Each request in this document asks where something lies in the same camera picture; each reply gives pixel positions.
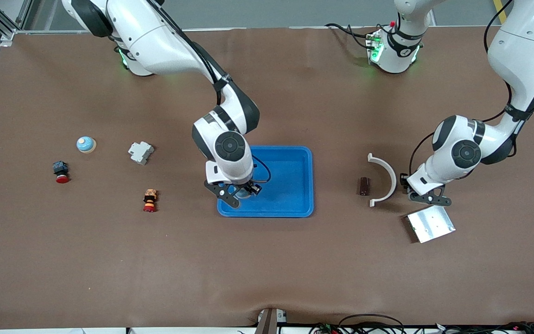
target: yellow stripe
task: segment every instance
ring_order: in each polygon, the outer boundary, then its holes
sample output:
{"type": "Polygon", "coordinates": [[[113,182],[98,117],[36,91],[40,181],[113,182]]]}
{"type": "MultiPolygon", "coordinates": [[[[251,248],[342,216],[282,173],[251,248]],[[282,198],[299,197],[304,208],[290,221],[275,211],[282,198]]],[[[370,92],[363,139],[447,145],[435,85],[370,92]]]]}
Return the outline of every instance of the yellow stripe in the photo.
{"type": "MultiPolygon", "coordinates": [[[[502,4],[502,0],[494,0],[494,6],[496,7],[497,13],[504,5],[502,4]]],[[[498,19],[500,19],[500,23],[504,25],[504,22],[506,22],[506,11],[500,13],[500,15],[498,15],[498,19]]]]}

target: white plastic object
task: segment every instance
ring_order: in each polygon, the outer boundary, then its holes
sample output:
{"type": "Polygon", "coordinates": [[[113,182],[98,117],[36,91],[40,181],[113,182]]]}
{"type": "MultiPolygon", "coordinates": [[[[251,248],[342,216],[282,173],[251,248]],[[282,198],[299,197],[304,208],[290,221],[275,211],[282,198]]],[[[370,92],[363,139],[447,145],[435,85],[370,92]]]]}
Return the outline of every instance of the white plastic object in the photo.
{"type": "Polygon", "coordinates": [[[384,167],[384,169],[386,169],[386,171],[390,175],[390,190],[388,191],[386,196],[382,197],[381,199],[370,200],[370,207],[374,207],[377,202],[388,199],[394,193],[395,188],[397,188],[397,176],[394,174],[393,168],[388,164],[387,161],[384,161],[379,158],[375,158],[373,157],[372,154],[368,154],[368,162],[373,162],[373,163],[376,163],[377,165],[384,167]]]}
{"type": "Polygon", "coordinates": [[[147,159],[152,152],[154,152],[153,146],[144,141],[140,142],[139,144],[134,142],[131,144],[131,148],[129,149],[131,160],[139,163],[140,165],[145,165],[147,163],[147,159]]]}

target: round black joint cover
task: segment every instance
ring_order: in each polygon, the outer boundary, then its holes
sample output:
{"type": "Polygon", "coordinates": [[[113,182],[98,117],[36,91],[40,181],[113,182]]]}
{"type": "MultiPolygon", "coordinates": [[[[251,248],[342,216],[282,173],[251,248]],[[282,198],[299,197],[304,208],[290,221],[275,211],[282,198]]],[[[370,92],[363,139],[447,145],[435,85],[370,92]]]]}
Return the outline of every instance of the round black joint cover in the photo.
{"type": "Polygon", "coordinates": [[[216,153],[227,161],[239,161],[244,156],[244,138],[235,131],[222,133],[216,139],[216,153]]]}
{"type": "Polygon", "coordinates": [[[474,141],[461,140],[453,145],[452,158],[457,167],[467,169],[479,163],[481,149],[474,141]]]}

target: white c-shaped object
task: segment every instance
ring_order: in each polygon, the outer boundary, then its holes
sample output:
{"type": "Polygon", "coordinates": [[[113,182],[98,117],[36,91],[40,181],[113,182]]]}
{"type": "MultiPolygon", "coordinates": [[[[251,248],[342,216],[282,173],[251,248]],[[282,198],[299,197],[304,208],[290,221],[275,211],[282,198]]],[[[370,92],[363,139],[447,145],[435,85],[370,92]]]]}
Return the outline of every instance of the white c-shaped object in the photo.
{"type": "Polygon", "coordinates": [[[387,161],[375,158],[372,156],[372,154],[368,154],[368,162],[373,162],[384,167],[384,169],[386,169],[386,171],[390,175],[390,190],[388,191],[388,194],[386,194],[386,196],[382,197],[381,199],[371,199],[370,207],[373,207],[377,202],[388,199],[394,193],[394,189],[397,187],[397,176],[394,174],[393,168],[388,164],[387,161]]]}

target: small toy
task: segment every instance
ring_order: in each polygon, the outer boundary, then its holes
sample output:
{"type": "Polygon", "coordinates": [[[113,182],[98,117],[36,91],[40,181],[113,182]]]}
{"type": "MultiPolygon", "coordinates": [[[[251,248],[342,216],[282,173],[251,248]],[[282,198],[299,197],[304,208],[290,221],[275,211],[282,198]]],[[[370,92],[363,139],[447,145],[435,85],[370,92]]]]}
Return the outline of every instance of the small toy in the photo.
{"type": "Polygon", "coordinates": [[[155,212],[155,202],[158,200],[155,189],[146,190],[146,195],[144,196],[144,211],[145,212],[155,212]]]}
{"type": "Polygon", "coordinates": [[[53,164],[53,173],[57,175],[57,183],[67,183],[70,181],[70,178],[67,176],[70,169],[68,169],[67,164],[63,161],[57,161],[53,164]]]}
{"type": "Polygon", "coordinates": [[[83,154],[89,154],[96,148],[96,141],[92,137],[81,137],[76,142],[78,150],[83,154]]]}
{"type": "Polygon", "coordinates": [[[139,163],[140,165],[145,165],[150,154],[154,152],[153,146],[147,142],[134,142],[129,149],[129,154],[131,154],[131,160],[139,163]]]}
{"type": "Polygon", "coordinates": [[[367,177],[360,178],[360,196],[370,195],[370,179],[367,177]]]}

